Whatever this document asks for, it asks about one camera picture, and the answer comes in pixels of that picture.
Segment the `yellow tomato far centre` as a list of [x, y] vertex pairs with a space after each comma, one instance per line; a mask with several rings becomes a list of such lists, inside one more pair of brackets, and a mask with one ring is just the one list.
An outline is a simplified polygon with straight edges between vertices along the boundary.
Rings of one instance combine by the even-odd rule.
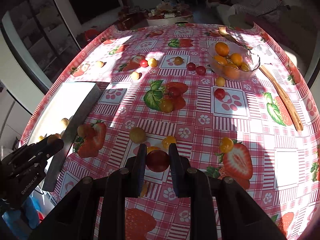
[[154, 58], [148, 59], [148, 66], [151, 68], [157, 67], [157, 60]]

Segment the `orange tomato on leaf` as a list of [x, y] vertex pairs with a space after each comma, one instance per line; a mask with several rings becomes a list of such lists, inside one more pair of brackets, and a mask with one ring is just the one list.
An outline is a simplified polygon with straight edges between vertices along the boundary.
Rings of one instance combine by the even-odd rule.
[[159, 106], [161, 111], [164, 113], [170, 113], [174, 110], [174, 105], [169, 99], [163, 99]]

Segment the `red tomato near bowl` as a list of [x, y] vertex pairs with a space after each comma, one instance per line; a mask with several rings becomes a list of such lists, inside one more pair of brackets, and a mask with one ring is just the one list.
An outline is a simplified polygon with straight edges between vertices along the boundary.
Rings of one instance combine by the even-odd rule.
[[224, 99], [224, 97], [226, 96], [225, 90], [222, 89], [222, 88], [217, 88], [217, 89], [214, 91], [214, 96], [215, 96], [215, 98], [217, 98], [217, 100], [222, 100], [222, 99]]

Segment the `white rectangular tray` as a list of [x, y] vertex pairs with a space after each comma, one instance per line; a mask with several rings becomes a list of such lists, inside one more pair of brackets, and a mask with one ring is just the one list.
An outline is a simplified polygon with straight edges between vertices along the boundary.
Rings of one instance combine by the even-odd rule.
[[56, 133], [61, 135], [64, 143], [63, 149], [48, 160], [42, 187], [44, 191], [54, 190], [62, 165], [77, 135], [78, 126], [85, 122], [101, 94], [102, 91], [94, 82], [65, 82], [40, 114], [27, 144], [38, 142], [40, 136]]

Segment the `red tomato pair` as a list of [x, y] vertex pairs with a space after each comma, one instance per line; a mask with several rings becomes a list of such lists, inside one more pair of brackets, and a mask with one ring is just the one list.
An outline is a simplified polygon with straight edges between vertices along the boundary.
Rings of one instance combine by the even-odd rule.
[[189, 62], [187, 64], [187, 70], [189, 71], [194, 71], [196, 69], [196, 64], [192, 63], [192, 62]]
[[200, 76], [204, 76], [206, 74], [206, 68], [204, 66], [197, 66], [195, 71]]

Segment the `white sofa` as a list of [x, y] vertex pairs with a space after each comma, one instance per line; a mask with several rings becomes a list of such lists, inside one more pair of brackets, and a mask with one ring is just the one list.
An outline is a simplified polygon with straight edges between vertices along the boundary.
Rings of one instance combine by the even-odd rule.
[[230, 0], [232, 5], [219, 4], [215, 7], [217, 15], [225, 25], [230, 25], [229, 16], [236, 14], [262, 17], [276, 23], [280, 18], [280, 0]]

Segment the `red cherry tomato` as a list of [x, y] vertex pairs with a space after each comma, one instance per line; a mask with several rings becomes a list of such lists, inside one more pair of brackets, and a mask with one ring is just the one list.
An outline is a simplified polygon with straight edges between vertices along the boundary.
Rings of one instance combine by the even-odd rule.
[[169, 155], [163, 150], [153, 150], [146, 156], [146, 165], [153, 172], [164, 172], [170, 165]]

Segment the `cluttered coffee table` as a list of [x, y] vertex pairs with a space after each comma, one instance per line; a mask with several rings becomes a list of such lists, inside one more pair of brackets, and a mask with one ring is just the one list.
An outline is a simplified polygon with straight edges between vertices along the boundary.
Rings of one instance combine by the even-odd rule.
[[148, 26], [193, 23], [193, 13], [189, 6], [181, 3], [162, 2], [151, 9], [146, 18]]

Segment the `pale fruit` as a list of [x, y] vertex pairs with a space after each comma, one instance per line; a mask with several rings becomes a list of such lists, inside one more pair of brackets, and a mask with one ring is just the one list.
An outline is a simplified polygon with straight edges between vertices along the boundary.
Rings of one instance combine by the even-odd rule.
[[61, 139], [61, 135], [56, 133], [56, 134], [52, 134], [48, 137], [47, 139], [47, 144], [52, 144], [54, 141], [56, 141], [57, 139]]

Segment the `pale longan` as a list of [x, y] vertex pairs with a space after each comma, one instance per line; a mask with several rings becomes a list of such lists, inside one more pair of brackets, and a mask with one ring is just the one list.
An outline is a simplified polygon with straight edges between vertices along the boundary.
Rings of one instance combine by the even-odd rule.
[[99, 68], [103, 67], [104, 64], [105, 64], [105, 63], [102, 62], [102, 61], [97, 61], [97, 62], [96, 62], [96, 65], [97, 65], [97, 67], [99, 67]]
[[132, 80], [139, 80], [140, 79], [140, 74], [138, 72], [132, 72], [131, 73], [131, 79]]

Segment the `orange tomato on paw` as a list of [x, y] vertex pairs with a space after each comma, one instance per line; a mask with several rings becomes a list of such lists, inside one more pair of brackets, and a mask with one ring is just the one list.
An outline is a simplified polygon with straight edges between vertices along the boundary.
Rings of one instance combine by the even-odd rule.
[[179, 56], [177, 56], [177, 57], [174, 58], [174, 65], [180, 66], [180, 65], [182, 65], [183, 63], [184, 63], [184, 59], [183, 59], [183, 58], [181, 58], [181, 57], [179, 57]]

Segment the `strawberry pattern tablecloth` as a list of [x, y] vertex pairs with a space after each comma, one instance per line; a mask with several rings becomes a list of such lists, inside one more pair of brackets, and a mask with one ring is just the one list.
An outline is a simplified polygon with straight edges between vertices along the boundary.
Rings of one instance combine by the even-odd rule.
[[[109, 27], [88, 44], [60, 74], [29, 120], [21, 142], [57, 89], [65, 82], [89, 81], [103, 90], [86, 122], [103, 122], [105, 142], [98, 155], [81, 158], [71, 150], [53, 191], [60, 201], [84, 176], [100, 178], [124, 166], [138, 151], [129, 132], [140, 127], [146, 145], [162, 146], [176, 138], [179, 153], [191, 165], [212, 175], [233, 171], [249, 195], [279, 226], [288, 239], [298, 239], [319, 211], [319, 110], [297, 67], [276, 41], [255, 25], [230, 30], [243, 47], [259, 46], [264, 67], [291, 99], [303, 130], [297, 131], [272, 83], [261, 72], [246, 81], [226, 80], [226, 96], [214, 91], [219, 75], [209, 66], [208, 47], [222, 41], [215, 24], [177, 24], [119, 31]], [[184, 63], [174, 65], [174, 58]], [[140, 61], [154, 58], [157, 67]], [[97, 61], [104, 62], [99, 68]], [[204, 66], [206, 74], [187, 70]], [[131, 73], [138, 72], [139, 80]], [[174, 110], [160, 109], [169, 99]], [[222, 138], [234, 147], [221, 153]]]

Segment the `clear glass bowl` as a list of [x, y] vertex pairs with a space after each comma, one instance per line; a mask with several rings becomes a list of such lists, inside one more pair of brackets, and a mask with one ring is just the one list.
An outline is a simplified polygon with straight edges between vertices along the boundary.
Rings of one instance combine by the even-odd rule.
[[[215, 51], [217, 42], [229, 46], [226, 57], [218, 55]], [[232, 81], [246, 81], [253, 77], [260, 67], [260, 57], [246, 47], [229, 41], [214, 41], [208, 47], [209, 66], [217, 75]]]

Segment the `orange yellow cherry tomato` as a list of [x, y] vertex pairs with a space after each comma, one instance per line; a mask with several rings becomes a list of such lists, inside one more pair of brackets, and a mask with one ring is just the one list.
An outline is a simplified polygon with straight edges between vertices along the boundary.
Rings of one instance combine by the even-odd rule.
[[219, 144], [219, 149], [221, 153], [228, 153], [230, 152], [234, 147], [234, 142], [232, 139], [228, 137], [224, 137], [221, 139]]

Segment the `small longan in tray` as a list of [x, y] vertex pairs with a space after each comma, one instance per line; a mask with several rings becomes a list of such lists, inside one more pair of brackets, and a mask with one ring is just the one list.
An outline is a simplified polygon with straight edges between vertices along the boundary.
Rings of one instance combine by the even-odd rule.
[[63, 119], [61, 120], [61, 124], [62, 124], [62, 126], [63, 126], [64, 128], [66, 128], [66, 127], [69, 125], [69, 119], [63, 118]]

